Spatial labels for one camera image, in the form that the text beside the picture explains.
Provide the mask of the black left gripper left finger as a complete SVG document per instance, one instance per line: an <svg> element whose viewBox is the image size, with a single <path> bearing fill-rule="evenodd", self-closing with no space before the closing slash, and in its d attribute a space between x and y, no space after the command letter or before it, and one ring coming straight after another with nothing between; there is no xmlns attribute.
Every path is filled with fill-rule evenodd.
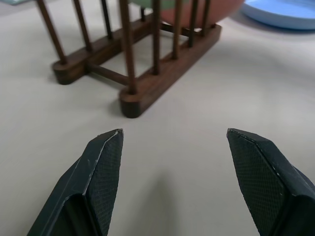
<svg viewBox="0 0 315 236"><path fill-rule="evenodd" d="M90 140L78 160L59 178L28 235L108 235L123 142L122 129Z"/></svg>

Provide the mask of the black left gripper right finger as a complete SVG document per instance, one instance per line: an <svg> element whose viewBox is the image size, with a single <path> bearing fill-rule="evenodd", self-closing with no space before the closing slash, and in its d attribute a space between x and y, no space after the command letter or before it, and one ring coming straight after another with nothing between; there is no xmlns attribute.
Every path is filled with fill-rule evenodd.
<svg viewBox="0 0 315 236"><path fill-rule="evenodd" d="M313 236L315 185L270 140L230 128L238 184L261 236Z"/></svg>

